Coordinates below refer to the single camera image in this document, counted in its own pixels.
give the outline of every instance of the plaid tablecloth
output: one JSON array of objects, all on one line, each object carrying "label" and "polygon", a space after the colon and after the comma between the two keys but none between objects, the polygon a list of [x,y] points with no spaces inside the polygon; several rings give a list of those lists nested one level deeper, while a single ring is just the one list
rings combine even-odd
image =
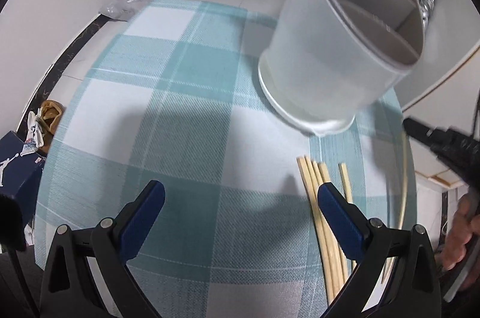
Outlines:
[{"label": "plaid tablecloth", "polygon": [[[95,226],[156,179],[166,202],[129,267],[163,317],[322,314],[322,263],[295,159],[325,161],[339,189],[346,162],[355,204],[395,225],[401,112],[390,90],[342,134],[288,126],[257,77],[275,25],[237,7],[155,0],[114,38],[46,161],[34,231],[40,266],[58,225]],[[409,165],[405,228],[416,220]]]}]

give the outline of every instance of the human hand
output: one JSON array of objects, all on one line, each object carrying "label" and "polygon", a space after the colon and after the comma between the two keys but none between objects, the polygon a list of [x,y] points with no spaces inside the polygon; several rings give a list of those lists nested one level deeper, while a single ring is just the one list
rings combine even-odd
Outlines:
[{"label": "human hand", "polygon": [[[480,215],[468,221],[466,216],[470,209],[468,195],[462,196],[458,202],[458,209],[453,217],[452,228],[445,239],[445,248],[441,253],[442,265],[446,270],[452,269],[465,257],[467,250],[465,244],[470,241],[473,234],[480,236]],[[463,282],[460,290],[465,290],[477,281],[480,276],[480,257],[473,265],[470,273]]]}]

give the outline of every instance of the blue box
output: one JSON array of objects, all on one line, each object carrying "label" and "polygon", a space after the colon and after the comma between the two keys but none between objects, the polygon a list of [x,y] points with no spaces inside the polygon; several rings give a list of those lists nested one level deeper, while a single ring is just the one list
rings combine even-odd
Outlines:
[{"label": "blue box", "polygon": [[4,164],[0,194],[18,203],[25,227],[35,213],[45,158],[38,153],[21,157],[22,148],[22,140],[13,131],[0,139],[0,163],[10,159]]}]

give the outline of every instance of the plastic bag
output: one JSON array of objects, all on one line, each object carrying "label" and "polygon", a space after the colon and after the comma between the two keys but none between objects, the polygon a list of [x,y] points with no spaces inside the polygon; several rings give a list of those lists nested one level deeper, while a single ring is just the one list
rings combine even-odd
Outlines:
[{"label": "plastic bag", "polygon": [[112,19],[129,20],[152,0],[114,0],[100,8],[100,13]]}]

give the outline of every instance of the blue gripper pad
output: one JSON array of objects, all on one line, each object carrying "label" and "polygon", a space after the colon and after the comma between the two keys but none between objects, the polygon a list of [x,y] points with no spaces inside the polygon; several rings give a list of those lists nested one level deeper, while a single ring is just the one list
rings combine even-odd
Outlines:
[{"label": "blue gripper pad", "polygon": [[362,261],[365,255],[364,236],[356,226],[356,220],[367,221],[362,212],[353,204],[347,203],[332,183],[322,184],[318,188],[318,206],[327,219],[328,225],[350,260]]},{"label": "blue gripper pad", "polygon": [[125,265],[128,260],[137,256],[165,203],[165,188],[163,184],[152,180],[145,189],[147,189],[150,184],[153,185],[153,188],[150,189],[148,195],[143,199],[128,224],[118,236],[118,257],[123,265]]}]

